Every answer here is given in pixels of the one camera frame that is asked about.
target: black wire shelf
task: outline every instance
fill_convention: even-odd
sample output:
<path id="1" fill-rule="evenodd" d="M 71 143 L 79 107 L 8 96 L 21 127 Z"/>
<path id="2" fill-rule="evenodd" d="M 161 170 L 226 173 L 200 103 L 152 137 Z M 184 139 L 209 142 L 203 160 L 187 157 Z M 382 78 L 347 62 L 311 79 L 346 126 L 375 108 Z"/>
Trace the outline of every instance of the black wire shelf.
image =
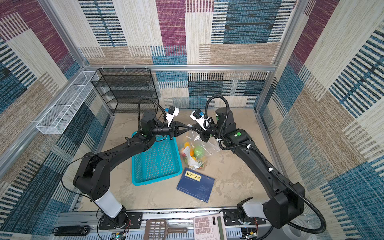
<path id="1" fill-rule="evenodd" d="M 149 98 L 159 102 L 150 69 L 145 68 L 104 68 L 95 73 L 98 79 L 92 81 L 112 113 L 136 113 L 141 98 Z M 148 110 L 157 113 L 158 106 L 143 100 L 140 111 Z"/>

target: calculator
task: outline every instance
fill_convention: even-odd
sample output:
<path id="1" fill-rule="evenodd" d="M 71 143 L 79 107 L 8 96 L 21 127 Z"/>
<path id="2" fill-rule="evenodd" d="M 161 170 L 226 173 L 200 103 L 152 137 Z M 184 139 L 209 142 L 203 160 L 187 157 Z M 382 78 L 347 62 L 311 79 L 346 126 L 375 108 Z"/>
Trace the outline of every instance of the calculator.
<path id="1" fill-rule="evenodd" d="M 227 240 L 221 214 L 194 217 L 193 222 L 195 240 Z"/>

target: mesh shelf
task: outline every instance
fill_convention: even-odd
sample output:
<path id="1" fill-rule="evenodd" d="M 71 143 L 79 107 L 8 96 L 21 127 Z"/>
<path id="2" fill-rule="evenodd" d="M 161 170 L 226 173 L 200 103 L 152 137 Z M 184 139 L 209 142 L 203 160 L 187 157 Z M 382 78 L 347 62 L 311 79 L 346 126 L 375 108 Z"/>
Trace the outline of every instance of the mesh shelf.
<path id="1" fill-rule="evenodd" d="M 92 80 L 104 101 L 113 113 L 135 113 L 141 98 L 150 98 L 159 102 L 151 71 L 145 68 L 103 68 L 95 73 L 98 78 Z M 158 107 L 146 100 L 141 103 L 140 111 Z"/>
<path id="2" fill-rule="evenodd" d="M 36 128 L 43 134 L 63 134 L 73 119 L 93 86 L 91 78 L 96 80 L 98 75 L 92 71 L 83 71 L 65 90 L 63 95 L 43 116 Z"/>

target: patterned carpet wall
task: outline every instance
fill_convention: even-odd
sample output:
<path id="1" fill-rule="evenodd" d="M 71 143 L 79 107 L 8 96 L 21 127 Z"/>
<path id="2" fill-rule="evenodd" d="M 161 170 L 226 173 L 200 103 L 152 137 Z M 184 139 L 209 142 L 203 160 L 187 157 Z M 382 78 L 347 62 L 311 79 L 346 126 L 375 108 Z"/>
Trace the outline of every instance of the patterned carpet wall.
<path id="1" fill-rule="evenodd" d="M 383 21 L 382 0 L 310 0 L 260 110 L 320 240 L 384 236 Z"/>
<path id="2" fill-rule="evenodd" d="M 0 155 L 79 69 L 36 0 L 0 0 Z"/>
<path id="3" fill-rule="evenodd" d="M 0 239 L 48 239 L 74 194 L 61 183 L 61 172 L 72 160 L 95 152 L 109 121 L 103 100 L 92 90 L 62 135 L 38 133 L 0 181 Z M 72 184 L 80 161 L 64 174 Z"/>
<path id="4" fill-rule="evenodd" d="M 230 107 L 256 107 L 268 72 L 152 72 L 160 105 L 177 108 L 204 109 L 207 100 L 223 95 Z M 210 108 L 224 107 L 220 99 L 210 102 Z"/>
<path id="5" fill-rule="evenodd" d="M 78 71 L 67 47 L 36 0 L 0 1 L 0 155 Z M 46 239 L 74 195 L 60 173 L 95 151 L 109 120 L 91 92 L 62 135 L 32 140 L 0 180 L 0 239 Z M 77 166 L 65 173 L 73 189 Z"/>
<path id="6" fill-rule="evenodd" d="M 91 65 L 271 64 L 296 0 L 52 0 Z"/>

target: brown slotted spatula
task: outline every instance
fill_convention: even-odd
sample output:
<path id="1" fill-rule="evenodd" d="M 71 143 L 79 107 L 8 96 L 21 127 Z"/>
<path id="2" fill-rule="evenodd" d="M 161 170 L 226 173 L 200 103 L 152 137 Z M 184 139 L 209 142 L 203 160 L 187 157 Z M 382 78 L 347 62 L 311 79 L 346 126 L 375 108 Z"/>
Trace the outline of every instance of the brown slotted spatula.
<path id="1" fill-rule="evenodd" d="M 144 240 L 165 240 L 169 233 L 187 233 L 186 227 L 168 227 L 165 219 L 147 220 Z"/>

